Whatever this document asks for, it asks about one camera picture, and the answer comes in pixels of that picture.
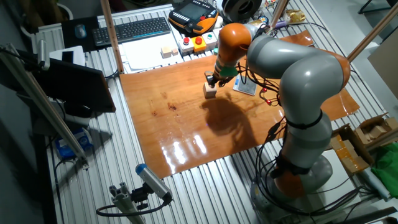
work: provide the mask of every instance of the vertical pole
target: vertical pole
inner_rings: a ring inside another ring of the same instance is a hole
[[[271,30],[275,28],[276,23],[278,22],[280,16],[286,9],[287,3],[289,3],[289,0],[279,0],[278,1],[278,5],[276,6],[276,9],[274,10],[274,15],[272,16],[272,19],[270,22]]]
[[[111,40],[111,45],[113,49],[113,54],[116,59],[116,65],[118,66],[119,73],[123,73],[123,63],[120,56],[118,38],[116,37],[116,31],[113,25],[111,8],[109,6],[108,0],[101,0],[102,12],[104,13],[106,27],[108,28],[109,39]]]

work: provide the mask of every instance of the keyboard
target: keyboard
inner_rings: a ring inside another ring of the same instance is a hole
[[[164,17],[116,25],[114,29],[119,43],[170,33],[170,27]],[[93,29],[93,36],[97,47],[111,45],[107,27]]]

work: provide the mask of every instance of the wooden tabletop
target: wooden tabletop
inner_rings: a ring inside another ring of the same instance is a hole
[[[261,88],[256,96],[246,95],[232,89],[234,81],[206,100],[204,71],[212,71],[215,60],[211,56],[121,75],[145,162],[160,178],[262,144],[284,115],[280,106],[258,97]],[[331,120],[358,108],[346,90],[322,105]]]

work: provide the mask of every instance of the orange button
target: orange button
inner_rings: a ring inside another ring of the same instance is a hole
[[[201,44],[201,42],[202,42],[201,37],[197,37],[197,38],[195,39],[195,43],[196,43],[196,44]]]

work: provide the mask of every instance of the blue object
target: blue object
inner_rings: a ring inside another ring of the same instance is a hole
[[[268,25],[268,17],[266,17],[266,16],[259,16],[258,19],[264,19],[264,22],[263,22],[263,23],[265,23],[266,25]]]
[[[136,167],[136,173],[139,175],[147,166],[147,164],[139,164]]]
[[[75,26],[75,36],[79,39],[87,37],[86,27],[83,24],[78,24]]]
[[[72,134],[84,151],[93,146],[91,136],[84,128],[79,128],[75,131],[72,131]],[[55,140],[55,147],[57,147],[62,159],[69,159],[76,156],[62,138]]]

